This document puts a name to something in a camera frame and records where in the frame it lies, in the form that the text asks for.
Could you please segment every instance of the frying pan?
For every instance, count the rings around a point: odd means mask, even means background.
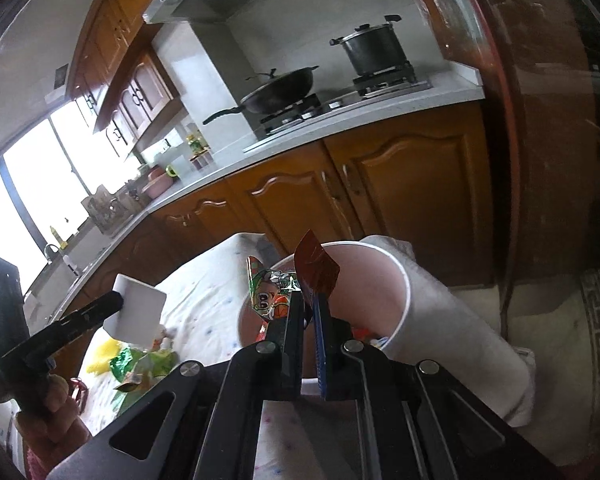
[[[273,114],[302,99],[314,85],[313,71],[318,66],[307,66],[292,72],[274,76],[276,69],[269,72],[269,80],[264,85],[243,97],[240,105],[227,110],[220,110],[206,118],[202,124],[228,114],[239,114],[248,110],[255,114]]]

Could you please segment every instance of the white countertop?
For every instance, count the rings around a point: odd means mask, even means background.
[[[188,179],[175,182],[173,186],[151,202],[144,211],[138,213],[122,226],[120,231],[112,238],[110,246],[87,267],[84,274],[73,284],[49,322],[54,322],[62,315],[100,264],[142,220],[174,200],[224,176],[314,140],[390,117],[484,98],[480,75],[476,69],[471,67],[450,62],[449,70],[433,73],[429,75],[429,80],[432,85],[430,89],[365,105],[323,121],[293,129],[289,133],[247,153],[242,150],[249,144],[254,143],[253,137],[245,139],[244,142],[235,142],[221,152],[215,153],[212,163],[192,174]]]

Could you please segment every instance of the human hand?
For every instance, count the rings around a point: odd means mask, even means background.
[[[45,406],[51,416],[45,420],[28,412],[16,415],[18,431],[47,471],[91,438],[91,433],[78,416],[78,406],[68,392],[66,381],[52,375],[45,398]]]

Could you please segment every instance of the silver rivet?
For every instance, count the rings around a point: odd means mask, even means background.
[[[363,351],[365,344],[357,339],[349,339],[343,346],[347,352],[357,354],[358,352]]]
[[[440,371],[440,365],[431,359],[421,362],[418,368],[423,374],[427,375],[435,375]]]
[[[273,354],[276,351],[276,344],[273,341],[260,341],[256,345],[258,354]]]
[[[193,377],[200,373],[200,365],[198,363],[183,363],[180,365],[180,374],[185,377]]]

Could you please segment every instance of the yellow bottle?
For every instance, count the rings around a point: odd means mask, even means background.
[[[65,242],[64,240],[62,240],[62,237],[58,234],[58,231],[56,231],[52,225],[49,226],[49,229],[51,229],[51,234],[58,242],[60,249],[64,251],[66,249],[68,243]]]

